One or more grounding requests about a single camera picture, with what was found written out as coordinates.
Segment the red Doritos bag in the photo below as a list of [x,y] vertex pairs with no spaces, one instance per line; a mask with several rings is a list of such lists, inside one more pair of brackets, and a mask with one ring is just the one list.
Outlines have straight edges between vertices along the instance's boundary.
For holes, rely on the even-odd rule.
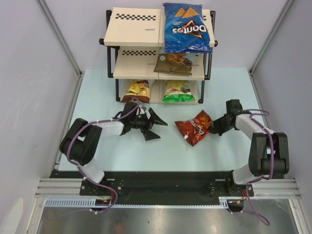
[[211,123],[211,117],[204,110],[192,119],[175,121],[178,131],[191,146],[198,144],[208,134]]

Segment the brown Chuba chips bag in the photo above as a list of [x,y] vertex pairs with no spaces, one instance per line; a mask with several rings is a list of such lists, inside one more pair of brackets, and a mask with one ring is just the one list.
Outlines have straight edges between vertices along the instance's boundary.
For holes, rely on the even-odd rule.
[[128,85],[121,102],[129,102],[132,98],[138,98],[140,102],[149,103],[150,96],[150,82],[145,79],[133,79]]

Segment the green Chuba cassava chips bag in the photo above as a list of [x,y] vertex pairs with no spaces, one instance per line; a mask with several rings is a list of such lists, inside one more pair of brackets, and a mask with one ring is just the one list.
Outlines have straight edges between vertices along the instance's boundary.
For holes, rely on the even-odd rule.
[[195,101],[188,80],[167,80],[165,87],[163,103]]

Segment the light blue brown chips bag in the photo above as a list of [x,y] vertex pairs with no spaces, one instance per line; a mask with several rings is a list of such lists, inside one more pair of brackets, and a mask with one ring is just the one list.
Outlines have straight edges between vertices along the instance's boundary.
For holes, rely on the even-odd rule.
[[154,72],[192,75],[194,58],[190,53],[160,53]]

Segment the blue Doritos bag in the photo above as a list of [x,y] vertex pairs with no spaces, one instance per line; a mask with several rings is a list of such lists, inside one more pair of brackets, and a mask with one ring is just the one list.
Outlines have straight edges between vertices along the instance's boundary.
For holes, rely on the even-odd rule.
[[211,39],[204,24],[202,5],[166,2],[163,7],[166,53],[211,53]]

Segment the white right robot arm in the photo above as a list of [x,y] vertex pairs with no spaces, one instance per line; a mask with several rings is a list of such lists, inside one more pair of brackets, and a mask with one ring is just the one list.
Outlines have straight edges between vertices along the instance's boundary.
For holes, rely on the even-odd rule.
[[226,101],[226,113],[212,121],[208,128],[211,134],[219,136],[235,129],[251,141],[248,163],[231,171],[231,179],[225,183],[229,195],[241,192],[242,185],[284,176],[290,170],[287,135],[265,127],[254,118],[267,115],[269,112],[264,110],[244,110],[238,99],[231,99]]

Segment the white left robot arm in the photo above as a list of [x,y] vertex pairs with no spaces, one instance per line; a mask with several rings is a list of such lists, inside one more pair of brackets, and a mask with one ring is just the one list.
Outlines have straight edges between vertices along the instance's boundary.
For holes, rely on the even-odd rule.
[[95,153],[101,137],[122,136],[132,129],[139,129],[146,141],[160,139],[151,131],[154,125],[167,126],[152,108],[148,109],[136,102],[127,102],[122,111],[113,118],[88,122],[77,118],[64,138],[59,151],[69,163],[78,168],[83,177],[91,181],[91,190],[97,195],[104,194],[108,183],[103,180],[105,172],[95,160]]

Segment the beige three-tier black-framed shelf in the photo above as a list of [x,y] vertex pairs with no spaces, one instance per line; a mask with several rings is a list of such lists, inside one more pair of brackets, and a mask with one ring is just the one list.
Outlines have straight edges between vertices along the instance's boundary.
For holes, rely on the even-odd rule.
[[106,11],[106,34],[99,39],[107,48],[107,76],[115,79],[116,101],[125,96],[131,80],[146,79],[151,86],[151,103],[161,103],[165,81],[186,79],[195,97],[203,103],[205,82],[211,78],[212,54],[197,54],[192,75],[181,76],[154,72],[164,46],[165,13],[163,9],[119,8]]

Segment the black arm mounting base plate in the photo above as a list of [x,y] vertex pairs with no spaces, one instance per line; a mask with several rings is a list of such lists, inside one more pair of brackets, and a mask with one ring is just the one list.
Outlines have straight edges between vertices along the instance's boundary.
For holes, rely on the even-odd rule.
[[283,182],[281,178],[263,179],[239,185],[232,172],[106,172],[99,185],[84,179],[80,172],[53,171],[50,178],[63,180],[67,189],[77,182],[79,196],[102,198],[98,206],[109,201],[121,206],[213,206],[221,197],[235,200],[249,194],[255,198],[257,189],[272,192],[277,190],[275,184]]

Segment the aluminium frame rail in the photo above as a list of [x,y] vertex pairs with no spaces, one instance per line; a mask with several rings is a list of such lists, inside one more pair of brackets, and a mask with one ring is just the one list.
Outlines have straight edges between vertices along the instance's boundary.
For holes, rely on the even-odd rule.
[[35,197],[79,197],[81,183],[80,178],[42,178]]

